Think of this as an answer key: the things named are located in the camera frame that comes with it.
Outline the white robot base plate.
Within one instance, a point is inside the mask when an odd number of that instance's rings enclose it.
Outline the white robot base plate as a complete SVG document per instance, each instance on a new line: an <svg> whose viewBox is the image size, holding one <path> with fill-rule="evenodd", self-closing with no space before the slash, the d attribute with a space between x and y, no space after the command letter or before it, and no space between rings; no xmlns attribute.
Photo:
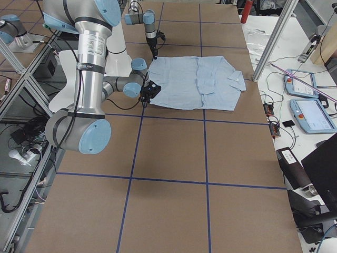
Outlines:
<svg viewBox="0 0 337 253"><path fill-rule="evenodd" d="M113 26L112 35L107 39L108 55L106 58L105 76L128 77L131 68L131 57L127 53L122 22Z"/></svg>

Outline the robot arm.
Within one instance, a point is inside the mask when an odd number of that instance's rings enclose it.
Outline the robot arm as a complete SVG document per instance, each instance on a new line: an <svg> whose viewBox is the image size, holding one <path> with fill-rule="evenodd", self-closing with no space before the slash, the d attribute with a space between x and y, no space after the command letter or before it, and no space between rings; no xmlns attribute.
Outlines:
<svg viewBox="0 0 337 253"><path fill-rule="evenodd" d="M130 1L127 13L125 14L125 23L127 25L143 24L145 29L146 42L151 50L152 59L157 59L158 50L162 47L157 47L158 39L166 42L164 32L156 28L155 12L151 9L143 11L141 4L138 1Z"/></svg>
<svg viewBox="0 0 337 253"><path fill-rule="evenodd" d="M112 134L102 102L114 92L123 92L147 106L161 87L150 80L142 58L131 61L129 76L108 76L107 40L117 39L114 30L121 25L118 1L45 1L43 7L49 28L79 35L78 50L74 53L74 100L48 120L46 138L60 149L100 153Z"/></svg>

